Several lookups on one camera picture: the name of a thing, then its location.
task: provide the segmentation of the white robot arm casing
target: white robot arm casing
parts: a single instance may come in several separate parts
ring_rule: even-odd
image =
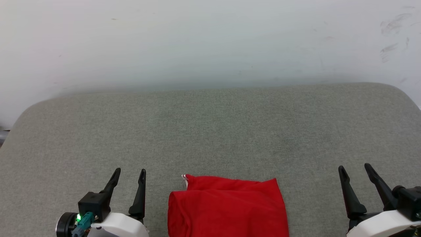
[[[122,213],[110,213],[101,223],[93,223],[88,237],[149,237],[138,220]]]
[[[385,211],[359,223],[346,237],[387,237],[417,225],[421,220],[411,221],[397,210]]]

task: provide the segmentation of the gray fabric surface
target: gray fabric surface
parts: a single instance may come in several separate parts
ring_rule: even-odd
[[[364,163],[391,187],[420,185],[420,144],[420,110],[375,83],[48,100],[22,114],[0,149],[0,229],[55,236],[60,215],[121,167],[112,211],[127,213],[145,168],[151,237],[167,236],[168,196],[186,173],[277,178],[292,237],[345,236],[338,166],[368,211],[381,211]]]

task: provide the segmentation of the red cloth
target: red cloth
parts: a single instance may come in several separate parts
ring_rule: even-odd
[[[289,236],[276,179],[257,182],[186,177],[187,191],[175,191],[169,197],[170,237]]]

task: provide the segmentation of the cable connector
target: cable connector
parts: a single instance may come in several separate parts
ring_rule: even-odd
[[[92,212],[87,212],[72,231],[72,237],[83,237],[85,231],[91,227],[94,221],[94,214]]]

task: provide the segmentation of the white wall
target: white wall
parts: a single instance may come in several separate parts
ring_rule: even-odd
[[[0,0],[0,126],[65,94],[391,84],[421,105],[420,0]]]

